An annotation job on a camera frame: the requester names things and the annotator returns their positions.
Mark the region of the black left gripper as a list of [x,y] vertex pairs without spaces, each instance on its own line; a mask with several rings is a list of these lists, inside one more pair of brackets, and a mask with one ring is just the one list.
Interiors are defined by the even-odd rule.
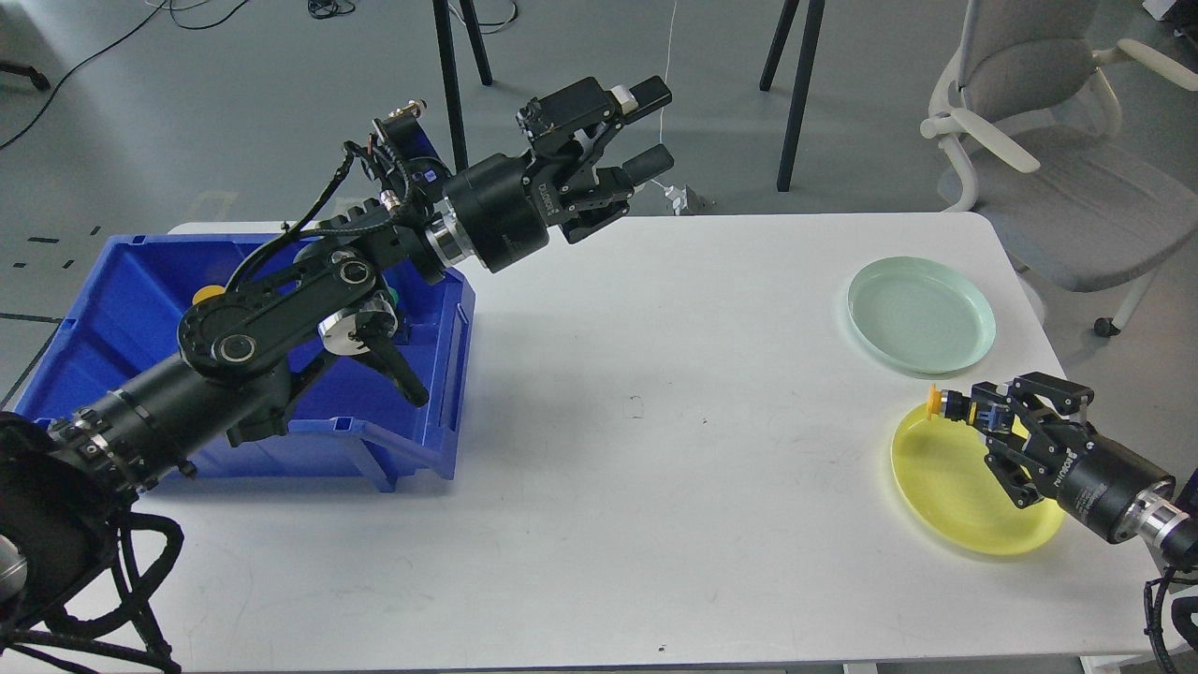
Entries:
[[[674,166],[662,144],[624,162],[599,168],[604,148],[622,128],[662,110],[673,93],[660,75],[633,89],[603,89],[594,77],[532,98],[518,111],[530,150],[492,154],[443,180],[432,205],[429,243],[444,266],[478,257],[498,272],[547,245],[547,227],[562,225],[568,243],[582,242],[628,213],[635,188]],[[595,187],[561,201],[553,180],[593,176]]]

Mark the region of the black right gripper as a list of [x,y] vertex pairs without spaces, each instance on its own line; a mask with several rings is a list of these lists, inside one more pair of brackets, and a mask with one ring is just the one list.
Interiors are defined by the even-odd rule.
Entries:
[[[1117,545],[1143,538],[1168,563],[1194,561],[1194,515],[1172,498],[1176,478],[1096,432],[1095,391],[1049,374],[972,387],[968,426],[984,432],[985,464],[1014,508],[1057,502]],[[1021,423],[1027,438],[1015,435]]]

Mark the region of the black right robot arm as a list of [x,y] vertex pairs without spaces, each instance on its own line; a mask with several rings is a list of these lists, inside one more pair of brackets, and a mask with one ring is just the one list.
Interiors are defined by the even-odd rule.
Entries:
[[1022,374],[1004,384],[980,381],[972,391],[928,397],[928,413],[967,423],[986,448],[985,462],[1017,508],[1043,499],[1105,542],[1142,538],[1164,563],[1143,591],[1146,638],[1160,670],[1176,662],[1164,646],[1163,612],[1194,646],[1194,597],[1172,602],[1172,585],[1194,585],[1194,509],[1173,499],[1176,478],[1101,435],[1087,419],[1091,388],[1049,374]]

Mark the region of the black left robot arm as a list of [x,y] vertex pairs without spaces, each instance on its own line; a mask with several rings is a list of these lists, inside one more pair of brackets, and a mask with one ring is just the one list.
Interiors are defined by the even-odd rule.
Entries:
[[518,113],[520,156],[449,172],[425,154],[422,101],[373,120],[300,221],[283,225],[177,324],[177,350],[42,429],[4,413],[4,650],[62,670],[52,649],[177,673],[150,599],[183,549],[176,521],[133,511],[139,494],[214,435],[231,444],[285,435],[296,402],[340,358],[385,376],[420,408],[425,384],[395,345],[401,312],[385,271],[425,283],[476,257],[503,271],[547,244],[624,217],[634,192],[673,166],[658,144],[598,166],[624,127],[662,110],[662,77],[633,89],[593,78]]

